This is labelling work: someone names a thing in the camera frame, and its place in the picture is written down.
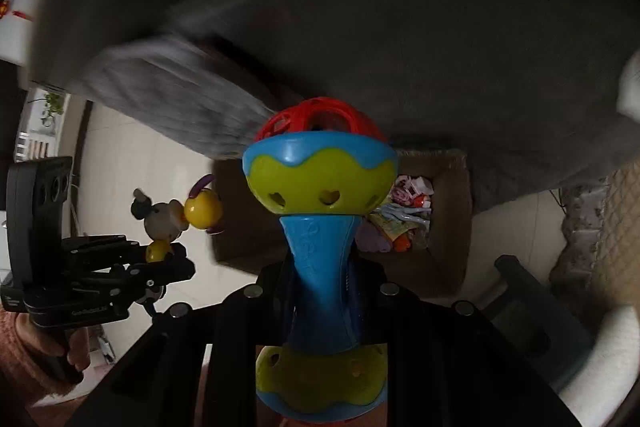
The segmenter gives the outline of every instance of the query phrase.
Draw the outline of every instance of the plush toy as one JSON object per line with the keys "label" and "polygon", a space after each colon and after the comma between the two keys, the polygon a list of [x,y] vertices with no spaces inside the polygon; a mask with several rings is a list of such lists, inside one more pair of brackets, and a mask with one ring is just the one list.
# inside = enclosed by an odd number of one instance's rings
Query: plush toy
{"label": "plush toy", "polygon": [[214,233],[214,226],[222,217],[222,203],[214,190],[206,188],[212,181],[212,174],[199,179],[190,190],[185,206],[178,200],[153,204],[139,188],[133,191],[131,214],[136,219],[144,219],[146,233],[153,240],[146,247],[148,263],[163,261],[167,254],[173,253],[171,243],[189,225]]}

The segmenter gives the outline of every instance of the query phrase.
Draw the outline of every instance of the grey blanket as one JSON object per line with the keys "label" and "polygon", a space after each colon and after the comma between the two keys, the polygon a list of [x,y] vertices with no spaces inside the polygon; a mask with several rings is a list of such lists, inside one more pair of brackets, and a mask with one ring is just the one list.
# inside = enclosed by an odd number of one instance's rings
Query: grey blanket
{"label": "grey blanket", "polygon": [[[341,98],[371,116],[395,145],[466,150],[475,209],[482,210],[602,176],[638,153],[640,126],[616,113],[616,93],[625,61],[640,46],[639,6],[638,0],[45,0],[28,79],[86,94],[211,157],[238,153],[258,120],[282,103],[271,86],[273,107],[250,90],[227,100],[223,93],[235,89],[235,77],[219,71],[217,80],[191,71],[188,82],[176,82],[164,59],[152,64],[154,73],[151,62],[134,57],[142,45],[148,58],[154,41],[95,58],[143,31],[167,35],[156,42],[183,44],[215,36],[241,51],[240,58],[220,52],[238,67],[251,57],[293,92]],[[118,65],[113,54],[121,52],[127,62]],[[145,72],[106,73],[134,62],[146,62]],[[209,123],[207,111],[218,112]],[[235,121],[239,113],[247,120]],[[221,130],[237,134],[225,140]]]}

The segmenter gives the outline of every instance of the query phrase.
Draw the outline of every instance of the person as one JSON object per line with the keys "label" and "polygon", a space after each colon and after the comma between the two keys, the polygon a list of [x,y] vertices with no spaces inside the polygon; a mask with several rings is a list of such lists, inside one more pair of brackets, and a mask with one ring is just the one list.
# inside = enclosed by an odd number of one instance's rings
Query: person
{"label": "person", "polygon": [[[32,407],[48,394],[65,395],[73,389],[73,384],[56,380],[46,371],[43,355],[60,357],[64,352],[59,343],[31,322],[28,314],[9,313],[0,306],[1,376],[40,427],[62,427],[82,400],[79,398],[56,405]],[[66,358],[78,371],[89,367],[86,328],[71,334]]]}

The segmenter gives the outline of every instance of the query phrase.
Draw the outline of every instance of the cardboard box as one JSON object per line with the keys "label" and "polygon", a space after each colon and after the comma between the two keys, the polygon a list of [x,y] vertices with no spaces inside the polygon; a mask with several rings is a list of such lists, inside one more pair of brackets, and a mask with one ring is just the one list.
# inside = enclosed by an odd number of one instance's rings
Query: cardboard box
{"label": "cardboard box", "polygon": [[[452,296],[462,286],[471,239],[471,191],[465,155],[456,150],[399,152],[399,172],[433,183],[433,214],[426,250],[362,253],[385,268],[386,276],[421,298]],[[287,253],[279,216],[268,212],[249,190],[240,160],[214,163],[222,198],[225,232],[212,236],[215,259],[257,274]]]}

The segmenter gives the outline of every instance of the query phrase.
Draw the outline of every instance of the metal screw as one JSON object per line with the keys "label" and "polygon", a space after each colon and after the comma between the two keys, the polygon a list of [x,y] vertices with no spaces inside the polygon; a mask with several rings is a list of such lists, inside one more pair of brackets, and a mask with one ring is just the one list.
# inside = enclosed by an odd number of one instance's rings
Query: metal screw
{"label": "metal screw", "polygon": [[400,293],[400,286],[394,282],[385,282],[380,285],[380,292],[382,295],[392,297]]}
{"label": "metal screw", "polygon": [[244,289],[244,296],[249,299],[255,299],[262,295],[262,292],[262,286],[257,284],[250,284]]}
{"label": "metal screw", "polygon": [[469,317],[474,314],[475,308],[469,301],[456,302],[454,309],[458,315]]}
{"label": "metal screw", "polygon": [[189,306],[186,302],[176,302],[169,308],[169,315],[171,315],[174,319],[179,319],[180,317],[184,317],[190,311],[191,306]]}

